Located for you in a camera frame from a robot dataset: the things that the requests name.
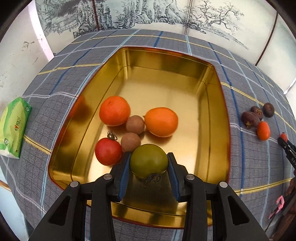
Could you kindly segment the small red tomato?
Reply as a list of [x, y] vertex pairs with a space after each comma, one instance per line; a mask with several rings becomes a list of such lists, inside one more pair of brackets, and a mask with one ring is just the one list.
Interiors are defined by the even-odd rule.
[[281, 133], [281, 134], [280, 134], [280, 137], [281, 137], [285, 142], [288, 141], [288, 138], [287, 138], [287, 134], [286, 134], [286, 133]]

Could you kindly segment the small orange mandarin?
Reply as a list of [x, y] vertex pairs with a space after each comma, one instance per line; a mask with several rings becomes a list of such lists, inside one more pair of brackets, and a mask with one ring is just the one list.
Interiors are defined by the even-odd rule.
[[270, 128], [267, 122], [261, 121], [257, 126], [257, 136], [261, 141], [266, 141], [270, 137]]

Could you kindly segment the green tomato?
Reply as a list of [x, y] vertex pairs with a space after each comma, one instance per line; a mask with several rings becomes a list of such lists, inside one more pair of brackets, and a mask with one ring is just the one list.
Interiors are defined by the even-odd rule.
[[140, 179], [150, 174], [162, 174], [168, 167], [168, 157], [164, 150], [154, 144], [144, 144], [136, 148], [130, 158], [130, 169]]

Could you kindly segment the brown longan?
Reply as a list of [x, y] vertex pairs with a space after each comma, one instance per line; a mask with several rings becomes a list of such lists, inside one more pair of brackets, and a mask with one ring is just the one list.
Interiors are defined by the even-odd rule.
[[140, 116], [133, 115], [128, 118], [125, 127], [128, 132], [140, 135], [145, 129], [145, 123]]
[[141, 139], [136, 133], [126, 133], [121, 138], [123, 152], [133, 152], [141, 145]]

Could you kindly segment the large orange mandarin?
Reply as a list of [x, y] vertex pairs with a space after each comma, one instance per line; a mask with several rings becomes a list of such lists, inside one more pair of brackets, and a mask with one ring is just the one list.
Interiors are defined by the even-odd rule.
[[102, 103], [99, 117], [107, 126], [120, 126], [126, 123], [130, 113], [130, 105], [123, 97], [111, 96]]

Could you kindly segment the gold metal tin box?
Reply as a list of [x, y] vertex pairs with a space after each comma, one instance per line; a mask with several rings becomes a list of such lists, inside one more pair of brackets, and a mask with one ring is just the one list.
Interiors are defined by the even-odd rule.
[[63, 124], [53, 147], [48, 173], [61, 188], [70, 182], [93, 182], [110, 171], [97, 161], [98, 140], [123, 126], [108, 127], [99, 109], [108, 97], [119, 95], [132, 115], [166, 107], [179, 118], [176, 132], [159, 138], [145, 132], [142, 143], [172, 152], [178, 164], [208, 183], [229, 180], [230, 125], [221, 75], [217, 67], [186, 54], [145, 47], [123, 47], [91, 77]]

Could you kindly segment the wooden chair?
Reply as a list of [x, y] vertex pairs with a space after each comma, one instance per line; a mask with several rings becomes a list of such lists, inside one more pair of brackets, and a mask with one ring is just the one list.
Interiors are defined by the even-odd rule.
[[11, 189], [9, 187], [9, 185], [7, 185], [4, 181], [0, 180], [0, 187], [4, 188], [5, 190], [8, 190], [9, 192], [11, 192]]

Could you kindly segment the green tissue pack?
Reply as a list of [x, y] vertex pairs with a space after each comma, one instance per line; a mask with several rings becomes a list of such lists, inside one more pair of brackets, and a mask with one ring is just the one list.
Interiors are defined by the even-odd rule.
[[1, 155], [19, 159], [25, 127], [32, 107], [18, 97], [10, 102], [1, 116]]

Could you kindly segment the landscape painting screen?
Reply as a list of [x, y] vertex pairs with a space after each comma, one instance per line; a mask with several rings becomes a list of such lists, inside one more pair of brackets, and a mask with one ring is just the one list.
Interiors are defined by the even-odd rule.
[[244, 58], [284, 93], [295, 86], [295, 37], [267, 1], [36, 1], [53, 52], [96, 30], [146, 29], [201, 39]]

